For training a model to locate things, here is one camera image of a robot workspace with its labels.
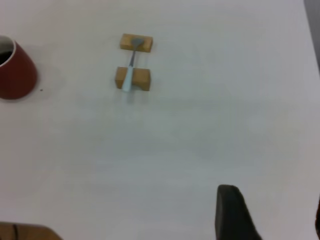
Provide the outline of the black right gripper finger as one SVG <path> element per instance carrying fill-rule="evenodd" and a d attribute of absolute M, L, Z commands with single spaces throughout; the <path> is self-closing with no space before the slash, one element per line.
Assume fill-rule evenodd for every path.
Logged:
<path fill-rule="evenodd" d="M 217 188 L 215 209 L 217 240 L 260 240 L 241 191 L 234 185 L 221 184 Z"/>

